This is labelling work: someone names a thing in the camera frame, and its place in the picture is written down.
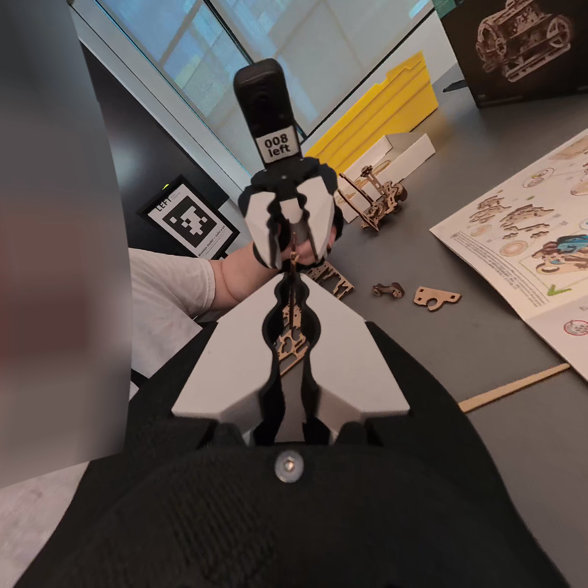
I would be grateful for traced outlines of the black white marker sign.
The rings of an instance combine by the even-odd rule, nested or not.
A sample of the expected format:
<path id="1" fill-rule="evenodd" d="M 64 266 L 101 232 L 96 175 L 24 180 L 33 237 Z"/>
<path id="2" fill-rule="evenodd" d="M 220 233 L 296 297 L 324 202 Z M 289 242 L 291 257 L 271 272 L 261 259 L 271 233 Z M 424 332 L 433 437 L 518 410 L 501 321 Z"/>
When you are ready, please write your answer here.
<path id="1" fill-rule="evenodd" d="M 183 176 L 164 186 L 137 214 L 163 229 L 188 254 L 206 260 L 225 258 L 239 230 Z"/>

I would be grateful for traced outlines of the black model kit box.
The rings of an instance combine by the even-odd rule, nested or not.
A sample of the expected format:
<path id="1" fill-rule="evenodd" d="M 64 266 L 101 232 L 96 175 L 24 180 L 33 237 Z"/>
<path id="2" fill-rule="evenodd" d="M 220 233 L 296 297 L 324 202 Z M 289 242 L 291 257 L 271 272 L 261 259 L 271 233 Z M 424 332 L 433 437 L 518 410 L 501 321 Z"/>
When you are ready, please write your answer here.
<path id="1" fill-rule="evenodd" d="M 433 1 L 479 108 L 587 92 L 587 1 Z"/>

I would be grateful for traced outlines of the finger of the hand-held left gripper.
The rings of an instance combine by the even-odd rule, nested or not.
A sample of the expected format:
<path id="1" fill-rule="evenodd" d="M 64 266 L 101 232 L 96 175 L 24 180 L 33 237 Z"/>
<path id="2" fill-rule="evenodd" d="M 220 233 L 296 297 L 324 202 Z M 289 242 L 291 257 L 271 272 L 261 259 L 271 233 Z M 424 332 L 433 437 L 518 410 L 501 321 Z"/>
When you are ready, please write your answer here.
<path id="1" fill-rule="evenodd" d="M 245 223 L 253 241 L 254 257 L 268 269 L 282 269 L 279 242 L 281 207 L 276 189 L 245 190 Z"/>
<path id="2" fill-rule="evenodd" d="M 300 194 L 305 196 L 304 217 L 307 227 L 307 239 L 315 262 L 322 261 L 334 222 L 334 198 L 327 191 L 322 177 L 305 180 L 300 184 Z"/>

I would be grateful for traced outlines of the stack of yellow plastic bins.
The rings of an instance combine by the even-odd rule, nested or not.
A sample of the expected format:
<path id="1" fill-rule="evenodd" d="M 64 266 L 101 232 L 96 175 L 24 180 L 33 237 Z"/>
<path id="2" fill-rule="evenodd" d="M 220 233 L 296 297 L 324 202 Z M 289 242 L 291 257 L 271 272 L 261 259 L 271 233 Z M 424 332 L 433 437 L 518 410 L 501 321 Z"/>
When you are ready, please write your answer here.
<path id="1" fill-rule="evenodd" d="M 345 172 L 386 135 L 414 130 L 437 110 L 422 51 L 388 71 L 307 152 Z"/>

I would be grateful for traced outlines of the white cardboard box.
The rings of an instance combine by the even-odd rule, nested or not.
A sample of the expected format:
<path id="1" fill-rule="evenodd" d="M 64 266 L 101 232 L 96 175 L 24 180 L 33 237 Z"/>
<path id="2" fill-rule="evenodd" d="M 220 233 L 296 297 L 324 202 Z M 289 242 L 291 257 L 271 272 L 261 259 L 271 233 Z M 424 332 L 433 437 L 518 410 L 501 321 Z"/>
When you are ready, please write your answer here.
<path id="1" fill-rule="evenodd" d="M 340 191 L 335 201 L 345 221 L 354 221 L 358 210 L 367 213 L 371 204 L 364 194 L 374 201 L 380 199 L 380 187 L 406 180 L 434 154 L 426 134 L 411 131 L 382 136 L 343 173 L 345 178 L 338 179 Z"/>

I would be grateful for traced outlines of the partly built wooden model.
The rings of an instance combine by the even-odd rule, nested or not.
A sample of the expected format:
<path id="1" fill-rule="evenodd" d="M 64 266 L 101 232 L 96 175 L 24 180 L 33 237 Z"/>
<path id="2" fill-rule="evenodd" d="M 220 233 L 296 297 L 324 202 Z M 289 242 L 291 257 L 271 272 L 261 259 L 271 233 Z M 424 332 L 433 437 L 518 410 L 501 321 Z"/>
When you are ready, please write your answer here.
<path id="1" fill-rule="evenodd" d="M 374 169 L 373 166 L 364 166 L 360 172 L 361 181 L 352 181 L 344 173 L 339 173 L 339 178 L 344 180 L 352 188 L 352 194 L 345 194 L 339 187 L 335 203 L 343 212 L 343 218 L 351 223 L 356 217 L 360 219 L 362 229 L 371 228 L 380 231 L 380 224 L 391 214 L 400 210 L 401 203 L 405 202 L 408 192 L 404 186 L 397 182 L 378 180 L 376 171 L 382 166 Z M 359 205 L 353 202 L 353 197 L 359 195 L 367 203 L 367 208 L 361 210 Z"/>

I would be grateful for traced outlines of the flat wooden bracket part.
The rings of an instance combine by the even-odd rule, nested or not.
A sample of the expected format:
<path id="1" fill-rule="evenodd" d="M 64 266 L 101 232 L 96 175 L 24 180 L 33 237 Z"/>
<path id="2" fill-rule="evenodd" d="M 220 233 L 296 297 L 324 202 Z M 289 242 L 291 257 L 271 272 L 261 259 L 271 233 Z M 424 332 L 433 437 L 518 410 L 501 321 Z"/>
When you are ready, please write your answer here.
<path id="1" fill-rule="evenodd" d="M 430 312 L 436 312 L 443 305 L 457 303 L 461 298 L 459 293 L 420 286 L 416 289 L 413 302 L 426 307 Z"/>

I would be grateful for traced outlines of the laser-cut wooden parts sheet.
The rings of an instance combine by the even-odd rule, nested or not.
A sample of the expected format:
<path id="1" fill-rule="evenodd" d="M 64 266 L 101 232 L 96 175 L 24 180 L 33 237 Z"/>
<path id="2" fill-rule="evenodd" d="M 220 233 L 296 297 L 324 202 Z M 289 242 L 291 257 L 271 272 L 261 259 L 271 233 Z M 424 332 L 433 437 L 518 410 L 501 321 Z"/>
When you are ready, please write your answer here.
<path id="1" fill-rule="evenodd" d="M 308 270 L 306 275 L 337 299 L 342 299 L 354 289 L 347 278 L 327 261 L 317 268 Z M 289 305 L 286 305 L 282 311 L 282 319 L 282 332 L 274 344 L 281 378 L 303 361 L 309 348 L 309 342 L 301 331 L 301 312 L 298 305 L 293 307 L 293 318 L 290 318 Z"/>

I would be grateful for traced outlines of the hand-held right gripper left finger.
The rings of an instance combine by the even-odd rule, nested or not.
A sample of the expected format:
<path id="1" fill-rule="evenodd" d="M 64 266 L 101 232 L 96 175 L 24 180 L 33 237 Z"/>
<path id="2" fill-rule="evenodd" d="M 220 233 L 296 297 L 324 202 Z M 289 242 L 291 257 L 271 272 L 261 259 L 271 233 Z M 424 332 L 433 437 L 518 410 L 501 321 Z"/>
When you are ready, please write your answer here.
<path id="1" fill-rule="evenodd" d="M 282 423 L 275 344 L 282 334 L 282 274 L 217 322 L 172 408 L 177 417 L 211 419 L 273 444 Z"/>

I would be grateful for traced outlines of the illustrated instruction booklet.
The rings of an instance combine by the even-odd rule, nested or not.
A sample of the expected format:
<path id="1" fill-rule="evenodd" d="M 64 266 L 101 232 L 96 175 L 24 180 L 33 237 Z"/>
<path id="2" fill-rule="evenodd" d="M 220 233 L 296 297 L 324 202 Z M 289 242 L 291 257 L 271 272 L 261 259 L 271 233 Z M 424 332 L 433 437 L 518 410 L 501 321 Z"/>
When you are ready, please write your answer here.
<path id="1" fill-rule="evenodd" d="M 587 129 L 430 232 L 587 380 Z"/>

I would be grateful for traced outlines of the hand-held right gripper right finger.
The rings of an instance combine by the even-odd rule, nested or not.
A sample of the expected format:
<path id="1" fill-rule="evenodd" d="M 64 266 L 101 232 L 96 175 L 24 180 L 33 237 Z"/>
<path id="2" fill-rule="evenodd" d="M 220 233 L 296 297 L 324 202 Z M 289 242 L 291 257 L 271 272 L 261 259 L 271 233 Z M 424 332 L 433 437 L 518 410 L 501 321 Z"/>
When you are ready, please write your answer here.
<path id="1" fill-rule="evenodd" d="M 306 275 L 300 329 L 308 342 L 300 390 L 307 443 L 329 443 L 349 422 L 409 413 L 367 322 Z"/>

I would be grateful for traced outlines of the person's left hand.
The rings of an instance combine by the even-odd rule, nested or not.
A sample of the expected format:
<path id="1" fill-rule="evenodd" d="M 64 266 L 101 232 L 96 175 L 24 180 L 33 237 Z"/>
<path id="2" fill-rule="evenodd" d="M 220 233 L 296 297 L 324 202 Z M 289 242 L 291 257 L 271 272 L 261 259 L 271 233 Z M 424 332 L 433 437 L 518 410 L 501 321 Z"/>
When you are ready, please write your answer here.
<path id="1" fill-rule="evenodd" d="M 297 264 L 302 266 L 312 266 L 322 260 L 319 252 L 316 250 L 312 234 L 305 221 L 289 225 L 290 241 L 283 253 L 284 259 L 290 259 L 291 255 L 297 256 Z"/>

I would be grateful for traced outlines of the large glass window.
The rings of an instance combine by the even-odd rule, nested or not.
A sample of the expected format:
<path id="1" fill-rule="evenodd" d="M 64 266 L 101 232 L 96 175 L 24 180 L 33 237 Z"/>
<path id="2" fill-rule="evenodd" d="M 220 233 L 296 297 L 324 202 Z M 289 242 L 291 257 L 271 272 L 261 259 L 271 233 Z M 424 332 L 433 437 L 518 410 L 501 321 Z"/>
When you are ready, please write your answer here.
<path id="1" fill-rule="evenodd" d="M 359 96 L 421 52 L 431 79 L 445 33 L 431 1 L 69 1 L 83 48 L 235 200 L 261 160 L 233 78 L 275 59 L 303 150 Z"/>

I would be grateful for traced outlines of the thin wooden stick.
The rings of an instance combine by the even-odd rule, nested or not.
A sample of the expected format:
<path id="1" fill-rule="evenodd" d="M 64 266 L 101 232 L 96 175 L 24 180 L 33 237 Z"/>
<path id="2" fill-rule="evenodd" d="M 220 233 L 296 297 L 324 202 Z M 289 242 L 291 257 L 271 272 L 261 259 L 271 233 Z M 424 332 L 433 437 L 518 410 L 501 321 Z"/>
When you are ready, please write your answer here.
<path id="1" fill-rule="evenodd" d="M 470 399 L 461 401 L 459 408 L 463 413 L 470 413 L 474 410 L 494 403 L 502 398 L 515 394 L 523 389 L 526 389 L 534 384 L 549 379 L 559 373 L 571 368 L 570 364 L 559 364 L 557 366 L 548 368 L 547 370 L 534 373 L 525 378 L 518 379 L 514 382 L 497 387 L 485 393 L 478 394 Z"/>

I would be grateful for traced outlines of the wooden model part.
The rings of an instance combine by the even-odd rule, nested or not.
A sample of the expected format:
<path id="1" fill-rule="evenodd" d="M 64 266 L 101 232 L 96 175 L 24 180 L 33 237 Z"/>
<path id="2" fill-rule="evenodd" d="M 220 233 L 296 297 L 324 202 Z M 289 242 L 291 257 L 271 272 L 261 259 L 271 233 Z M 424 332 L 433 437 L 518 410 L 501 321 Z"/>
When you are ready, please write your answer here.
<path id="1" fill-rule="evenodd" d="M 292 334 L 295 330 L 294 317 L 295 317 L 295 306 L 296 306 L 296 283 L 297 283 L 297 263 L 299 255 L 296 250 L 297 247 L 297 235 L 296 232 L 292 232 L 292 242 L 290 251 L 290 269 L 289 269 L 289 302 L 288 302 L 288 316 L 289 316 L 289 331 Z"/>

